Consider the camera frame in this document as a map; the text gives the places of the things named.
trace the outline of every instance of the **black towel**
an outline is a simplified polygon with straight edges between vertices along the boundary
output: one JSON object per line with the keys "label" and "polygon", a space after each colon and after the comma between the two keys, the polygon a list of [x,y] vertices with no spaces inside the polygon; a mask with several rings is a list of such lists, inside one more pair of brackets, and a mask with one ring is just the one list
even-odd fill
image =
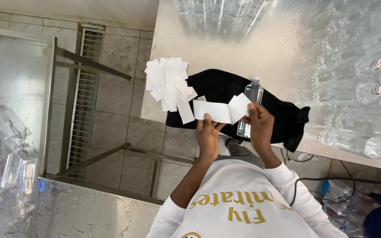
{"label": "black towel", "polygon": [[[198,97],[205,96],[208,102],[225,104],[229,103],[234,95],[241,94],[245,86],[251,83],[250,80],[241,76],[218,69],[208,69],[189,76],[187,82],[189,87],[195,89]],[[189,104],[193,112],[193,101],[190,101]],[[295,152],[304,135],[304,125],[309,121],[310,107],[299,109],[291,102],[279,100],[266,89],[264,89],[261,104],[274,116],[271,143],[283,142],[283,146],[287,150]],[[166,124],[169,127],[195,129],[196,123],[195,120],[183,125],[179,112],[169,111],[167,113]],[[251,141],[236,135],[237,124],[238,122],[234,125],[228,124],[220,132],[236,139]]]}

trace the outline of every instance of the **white shirt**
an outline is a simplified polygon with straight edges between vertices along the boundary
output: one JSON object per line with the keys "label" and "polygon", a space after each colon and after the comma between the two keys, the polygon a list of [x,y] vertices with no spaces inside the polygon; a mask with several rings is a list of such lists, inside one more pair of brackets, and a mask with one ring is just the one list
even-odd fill
{"label": "white shirt", "polygon": [[170,197],[147,238],[347,238],[284,164],[262,170],[241,160],[215,161],[188,208]]}

